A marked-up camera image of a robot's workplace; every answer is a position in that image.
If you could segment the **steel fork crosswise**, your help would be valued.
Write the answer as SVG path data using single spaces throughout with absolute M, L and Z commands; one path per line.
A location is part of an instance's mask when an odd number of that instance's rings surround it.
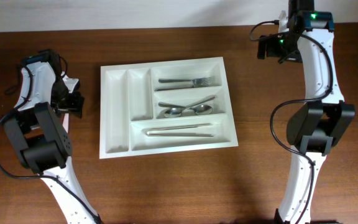
M 179 86 L 179 87 L 171 87 L 171 88 L 158 88 L 155 91 L 168 91 L 168 90 L 181 90 L 181 89 L 188 89 L 188 88 L 202 88 L 211 86 L 211 82 L 208 83 L 199 83 L 199 84 L 191 84 L 190 86 Z

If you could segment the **large steel spoon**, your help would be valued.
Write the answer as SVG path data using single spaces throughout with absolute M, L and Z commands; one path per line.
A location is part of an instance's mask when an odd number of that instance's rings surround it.
M 158 105 L 164 108 L 184 108 L 184 106 L 173 105 L 169 103 L 158 103 Z M 196 115 L 206 115 L 213 112 L 213 107 L 210 105 L 197 105 L 191 107 L 190 110 L 193 110 Z

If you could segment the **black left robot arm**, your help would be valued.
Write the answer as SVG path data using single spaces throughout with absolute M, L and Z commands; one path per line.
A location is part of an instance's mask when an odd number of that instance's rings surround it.
M 55 197 L 67 223 L 101 223 L 76 178 L 70 115 L 82 117 L 80 81 L 67 77 L 67 61 L 52 49 L 21 61 L 20 97 L 2 119 L 7 138 L 31 179 L 42 180 Z

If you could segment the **pink plastic knife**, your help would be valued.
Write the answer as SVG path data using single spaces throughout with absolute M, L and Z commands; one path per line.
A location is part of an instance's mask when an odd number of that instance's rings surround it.
M 69 133 L 70 115 L 68 113 L 65 113 L 61 118 L 61 122 L 64 130 Z

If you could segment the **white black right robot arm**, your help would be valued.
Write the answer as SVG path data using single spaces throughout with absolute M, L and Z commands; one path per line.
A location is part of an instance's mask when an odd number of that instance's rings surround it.
M 285 196 L 274 223 L 311 223 L 311 201 L 321 166 L 355 116 L 336 77 L 333 57 L 334 20 L 331 12 L 317 11 L 313 0 L 289 0 L 288 10 L 272 22 L 276 34 L 262 35 L 257 58 L 276 57 L 279 63 L 302 63 L 305 97 L 287 123 L 291 167 Z

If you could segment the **steel fork with long handle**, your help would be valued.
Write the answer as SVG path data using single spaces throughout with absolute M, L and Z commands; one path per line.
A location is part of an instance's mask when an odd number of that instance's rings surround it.
M 194 78 L 194 79 L 163 79 L 158 80 L 159 83 L 175 83 L 175 82 L 190 82 L 193 85 L 209 86 L 212 83 L 210 77 Z

